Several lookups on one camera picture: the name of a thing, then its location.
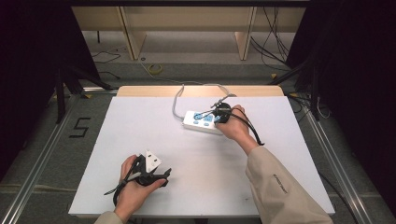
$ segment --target white cord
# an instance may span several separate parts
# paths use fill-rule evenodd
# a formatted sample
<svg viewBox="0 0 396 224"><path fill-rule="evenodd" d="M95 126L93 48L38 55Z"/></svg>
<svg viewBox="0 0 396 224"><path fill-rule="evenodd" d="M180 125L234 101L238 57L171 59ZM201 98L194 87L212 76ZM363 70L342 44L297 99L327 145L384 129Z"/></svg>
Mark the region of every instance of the white cord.
<svg viewBox="0 0 396 224"><path fill-rule="evenodd" d="M142 173L136 172L136 173L134 173L133 175L130 175L130 176L128 177L128 181L133 180L133 179L135 179L135 178L137 178L137 177L139 177L139 176L141 176L141 175L142 175Z"/></svg>
<svg viewBox="0 0 396 224"><path fill-rule="evenodd" d="M176 112L176 110L175 110L175 107L176 107L177 97L180 96L181 93L183 93L183 91L184 91L184 84L183 84L183 86L181 87L181 89L176 93L175 98L174 98L174 103L173 103L173 105L172 105L172 112L173 112L173 114L175 115L175 117L177 117L177 118L179 118L179 119L181 119L181 120L183 120L184 117L177 114L177 112Z"/></svg>
<svg viewBox="0 0 396 224"><path fill-rule="evenodd" d="M112 49L108 49L106 52L110 52L111 50L114 50L114 49L123 49L123 48L126 48L126 46L123 45L123 46L115 47L115 48L112 48Z"/></svg>
<svg viewBox="0 0 396 224"><path fill-rule="evenodd" d="M320 101L320 98L318 98L318 103L317 103L318 112L319 112L319 114L320 114L324 119L328 119L328 118L330 117L330 114L331 114L332 112L329 110L329 114L328 114L327 116L323 115L323 114L321 113L320 109L319 109L319 101Z"/></svg>
<svg viewBox="0 0 396 224"><path fill-rule="evenodd" d="M176 95L175 95L175 99L174 99L174 102L173 102L173 105L172 105L172 113L175 115L175 117L177 117L177 118L179 118L179 119L181 119L181 120L183 120L184 117L183 117L183 116L180 116L180 115L176 112L176 103L177 103L177 97L179 97L179 96L181 95L181 93L184 91L184 84L185 84L185 83L195 83L195 84L199 84L199 85L203 85L203 86L218 86L219 88L221 88L221 89L224 91L224 93L226 94L226 96L236 96L235 94L231 93L230 90L228 90L226 87L224 87L224 86L222 86L222 85L220 85L220 84L217 84L217 83L206 83L206 84L205 84L205 83L196 82L196 81L176 81L176 80L167 79L167 78L158 78L158 77L154 77L154 76L149 72L149 70L146 68L146 66L143 65L143 64L140 62L140 60L138 60L138 61L139 61L140 65L142 65L142 67L146 70L146 72L147 72L153 79L156 79L156 80L163 80L163 81L171 81L171 82L176 82L176 83L182 84L181 89L180 89L180 90L176 93Z"/></svg>

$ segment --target left hand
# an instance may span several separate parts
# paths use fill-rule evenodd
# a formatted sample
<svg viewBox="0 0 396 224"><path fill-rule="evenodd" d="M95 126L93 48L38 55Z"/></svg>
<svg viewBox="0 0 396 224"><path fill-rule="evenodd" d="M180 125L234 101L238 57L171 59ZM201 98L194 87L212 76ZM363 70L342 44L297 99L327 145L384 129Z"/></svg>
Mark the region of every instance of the left hand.
<svg viewBox="0 0 396 224"><path fill-rule="evenodd" d="M128 174L136 158L136 155L128 157L122 164L120 181ZM129 217L143 205L143 202L150 193L159 188L165 181L165 179L159 179L145 187L137 184L135 181L128 182L120 192L114 213L120 217L123 223L126 223Z"/></svg>

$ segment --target power strip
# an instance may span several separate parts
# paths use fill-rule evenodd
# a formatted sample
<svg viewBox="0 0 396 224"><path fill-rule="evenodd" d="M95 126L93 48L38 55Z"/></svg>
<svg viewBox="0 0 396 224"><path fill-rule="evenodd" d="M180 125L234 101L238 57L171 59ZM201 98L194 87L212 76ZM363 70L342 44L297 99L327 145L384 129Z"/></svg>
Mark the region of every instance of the power strip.
<svg viewBox="0 0 396 224"><path fill-rule="evenodd" d="M204 116L200 112L187 111L183 120L183 126L187 129L200 132L222 134L222 132L216 128L215 119L215 116L212 114Z"/></svg>

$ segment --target white table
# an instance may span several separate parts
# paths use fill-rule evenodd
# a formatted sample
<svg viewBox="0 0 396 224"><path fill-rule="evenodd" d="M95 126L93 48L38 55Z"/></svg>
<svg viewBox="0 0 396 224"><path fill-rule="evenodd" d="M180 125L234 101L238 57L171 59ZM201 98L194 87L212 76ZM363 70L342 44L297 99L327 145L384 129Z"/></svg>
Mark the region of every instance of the white table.
<svg viewBox="0 0 396 224"><path fill-rule="evenodd" d="M180 97L176 111L205 111L219 97ZM172 168L169 184L153 192L137 217L257 217L248 179L247 157L223 135L184 129L172 114L173 97L114 97L90 161L69 210L78 217L98 217L114 209L112 195L120 165L150 149ZM328 213L334 210L286 97L234 97L265 146L279 158Z"/></svg>

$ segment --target black cable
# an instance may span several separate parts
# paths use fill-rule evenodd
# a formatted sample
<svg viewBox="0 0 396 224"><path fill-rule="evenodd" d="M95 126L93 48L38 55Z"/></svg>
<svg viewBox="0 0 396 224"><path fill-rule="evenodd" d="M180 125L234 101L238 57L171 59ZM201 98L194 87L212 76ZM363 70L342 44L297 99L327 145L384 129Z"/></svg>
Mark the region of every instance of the black cable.
<svg viewBox="0 0 396 224"><path fill-rule="evenodd" d="M245 118L246 118L247 120L242 119L241 117L239 117L239 116L233 114L233 113L232 113L232 112L233 112L233 109L239 110L239 111L245 116ZM254 134L254 136L256 137L256 142L257 142L257 144L259 144L259 146L264 146L264 143L262 143L262 141L260 140L260 137L259 137L259 135L257 134L256 129L253 127L253 124L252 124L252 123L250 122L250 120L248 119L248 116L247 116L242 110L240 110L240 109L238 109L238 108L233 108L233 109L231 110L231 112L226 112L226 113L229 114L230 116L233 116L233 117L235 117L235 118L237 118L237 119L240 119L242 122L244 122L244 123L250 128L250 130L253 131L253 134Z"/></svg>
<svg viewBox="0 0 396 224"><path fill-rule="evenodd" d="M270 51L268 51L268 49L263 48L253 37L251 37L251 40L253 40L253 42L257 45L257 47L258 47L259 49L261 49L262 51L265 51L267 54L270 55L270 56L268 56L268 55L265 55L265 54L264 54L264 56L266 56L266 57L268 57L268 58L271 58L271 59L275 59L275 60L279 61L280 63L283 63L283 64L286 65L286 63L285 63L284 61L282 61L282 60L280 60L279 58L277 58L273 53L271 53Z"/></svg>
<svg viewBox="0 0 396 224"><path fill-rule="evenodd" d="M258 45L259 48L261 48L261 49L257 49L257 47L253 44L253 42L250 42L251 46L252 46L255 50L257 50L262 56L265 56L265 57L267 57L267 58L271 58L271 59L275 59L275 60L279 61L278 58L275 58L275 55L271 56L271 55L265 54L264 51L267 52L267 53L270 53L270 54L272 54L272 53L269 52L267 49L263 49L263 48L256 42L256 40L255 40L253 37L251 37L251 39L252 39L253 42L254 42L256 45ZM264 65L267 66L267 67L270 67L270 68L273 68L273 69L276 69L276 70L280 70L280 71L289 72L289 70L287 70L287 69L277 68L277 67L273 67L273 66L267 64L267 63L265 62L265 60L264 60L263 57L262 57L262 62L263 62Z"/></svg>
<svg viewBox="0 0 396 224"><path fill-rule="evenodd" d="M121 79L121 77L116 76L115 74L113 74L111 72L99 72L99 73L107 73L107 74L110 74L111 76L115 77L116 79Z"/></svg>
<svg viewBox="0 0 396 224"><path fill-rule="evenodd" d="M307 107L311 107L311 105L308 103L308 104L306 104L303 100L306 100L306 99L304 99L304 98L299 98L299 97L296 97L296 96L291 96L291 95L286 95L289 99L291 99L291 100L294 100L295 102L297 102L297 103L299 103L300 105L304 105L304 106L307 106Z"/></svg>
<svg viewBox="0 0 396 224"><path fill-rule="evenodd" d="M120 54L109 53L109 52L107 52L107 51L100 51L99 53L92 55L92 57L94 58L94 57L98 56L98 55L101 54L101 53L107 53L107 54L110 54L110 55L115 55L116 57L113 58L113 59L110 59L110 60L108 60L108 61L105 61L105 62L95 62L95 63L109 63L109 62L114 61L114 60L118 59L119 57L121 57Z"/></svg>
<svg viewBox="0 0 396 224"><path fill-rule="evenodd" d="M286 92L285 94L292 94L292 93L307 93L307 91L289 91Z"/></svg>
<svg viewBox="0 0 396 224"><path fill-rule="evenodd" d="M266 17L267 22L268 22L268 24L269 24L269 26L270 26L270 29L271 29L269 35L270 35L271 33L274 34L274 37L276 38L276 44L277 44L277 48L278 48L278 50L279 50L279 53L280 53L282 59L285 60L285 58L284 58L283 55L285 55L286 57L288 57L289 50L288 50L288 48L286 48L286 46L283 44L282 40L280 39L280 37L278 36L278 33L277 33L277 22L278 22L278 20L277 20L277 15L278 15L279 8L278 8L278 7L274 7L274 22L273 22L272 24L271 24L271 22L270 22L270 19L269 19L269 17L268 17L268 14L267 14L267 12L266 12L266 10L265 10L265 7L263 7L262 9L263 9L263 11L264 11L265 17Z"/></svg>
<svg viewBox="0 0 396 224"><path fill-rule="evenodd" d="M305 112L305 114L299 119L299 120L297 120L297 123L300 123L300 121L303 119L303 118L305 118L305 116L309 113L309 111L311 111L311 110L306 110L306 112Z"/></svg>
<svg viewBox="0 0 396 224"><path fill-rule="evenodd" d="M137 164L137 161L138 161L138 159L134 160L131 168L128 171L128 174L120 181L120 183L114 189L105 193L105 195L107 195L107 194L114 192L113 203L115 206L117 205L117 200L119 198L119 195L120 195L120 192L122 191L122 189L126 186L126 184L128 184L128 182L133 181L133 179L128 180L128 178L131 175L131 172L134 169L134 166Z"/></svg>
<svg viewBox="0 0 396 224"><path fill-rule="evenodd" d="M355 214L352 211L352 208L350 207L350 205L347 203L346 199L341 195L340 191L338 191L338 189L335 188L335 186L329 181L328 178L326 178L325 175L323 175L321 172L319 172L319 175L326 180L326 182L330 185L330 187L332 187L332 189L334 189L335 193L337 193L338 197L340 197L341 201L343 201L344 205L346 206L347 210L349 211L350 215L352 215L353 220L355 221L355 223L359 224L359 221L356 219Z"/></svg>
<svg viewBox="0 0 396 224"><path fill-rule="evenodd" d="M293 110L294 114L300 113L303 110L303 106L300 104L300 102L296 101L294 98L292 98L291 96L288 96L289 99L294 100L295 102L297 102L297 104L300 106L300 108L297 111Z"/></svg>
<svg viewBox="0 0 396 224"><path fill-rule="evenodd" d="M271 36L271 32L270 32L270 33L268 33L268 36L267 36L267 38L265 38L265 41L264 41L264 43L262 44L262 47L263 47L263 48L265 48L265 45L267 44L267 42L268 42L268 39L270 38L270 36Z"/></svg>

